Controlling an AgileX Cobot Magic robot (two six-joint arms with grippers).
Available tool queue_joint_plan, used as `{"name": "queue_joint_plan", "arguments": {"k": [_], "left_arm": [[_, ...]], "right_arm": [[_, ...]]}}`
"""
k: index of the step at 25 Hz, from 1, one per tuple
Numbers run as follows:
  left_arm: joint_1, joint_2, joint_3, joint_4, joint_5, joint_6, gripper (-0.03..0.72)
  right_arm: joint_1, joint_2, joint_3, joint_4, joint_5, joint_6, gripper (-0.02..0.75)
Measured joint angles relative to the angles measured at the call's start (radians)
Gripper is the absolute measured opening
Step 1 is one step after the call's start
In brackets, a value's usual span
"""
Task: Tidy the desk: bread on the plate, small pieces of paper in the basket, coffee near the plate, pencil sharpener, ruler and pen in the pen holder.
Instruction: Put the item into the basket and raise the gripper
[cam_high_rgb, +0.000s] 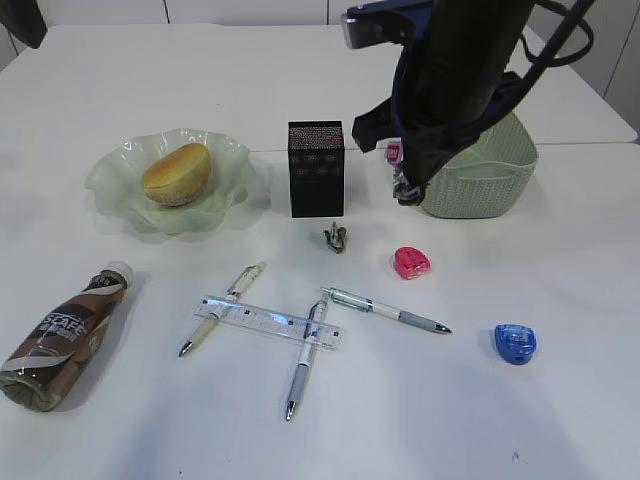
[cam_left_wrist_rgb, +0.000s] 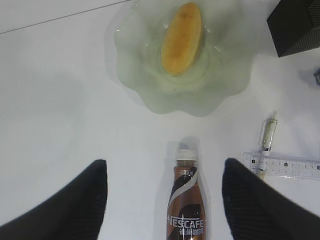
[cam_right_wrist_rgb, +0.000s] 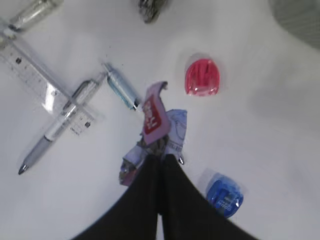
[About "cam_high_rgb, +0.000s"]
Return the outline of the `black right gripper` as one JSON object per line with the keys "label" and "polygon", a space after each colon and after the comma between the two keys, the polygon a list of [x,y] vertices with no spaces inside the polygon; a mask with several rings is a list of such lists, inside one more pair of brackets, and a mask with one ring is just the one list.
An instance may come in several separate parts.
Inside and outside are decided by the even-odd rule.
{"label": "black right gripper", "polygon": [[432,4],[423,40],[402,57],[394,124],[388,98],[357,116],[351,131],[362,153],[400,134],[403,193],[422,192],[488,128],[484,117],[529,15],[528,1]]}

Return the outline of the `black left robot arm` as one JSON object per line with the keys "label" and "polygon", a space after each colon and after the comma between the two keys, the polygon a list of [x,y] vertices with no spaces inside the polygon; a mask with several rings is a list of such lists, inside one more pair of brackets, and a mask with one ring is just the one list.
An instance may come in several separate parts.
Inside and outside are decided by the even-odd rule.
{"label": "black left robot arm", "polygon": [[1,24],[32,49],[42,44],[48,28],[36,0],[0,0]]}

